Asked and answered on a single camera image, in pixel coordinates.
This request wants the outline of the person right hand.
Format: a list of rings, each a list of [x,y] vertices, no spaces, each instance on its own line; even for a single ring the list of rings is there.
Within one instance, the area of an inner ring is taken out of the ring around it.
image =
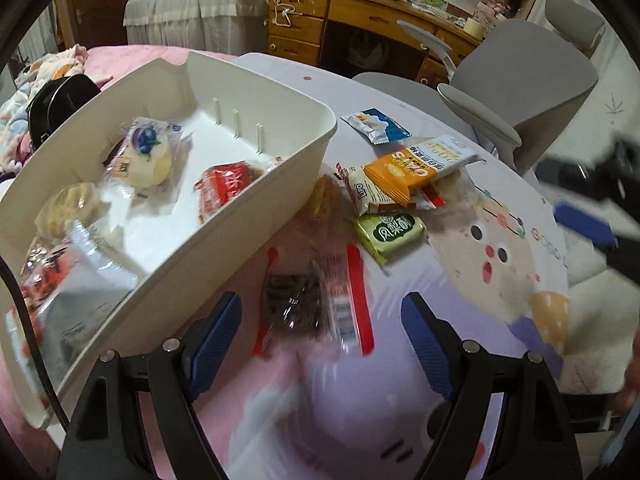
[[[640,330],[634,335],[632,356],[625,370],[622,390],[617,393],[614,410],[619,413],[628,412],[639,399],[640,392]]]

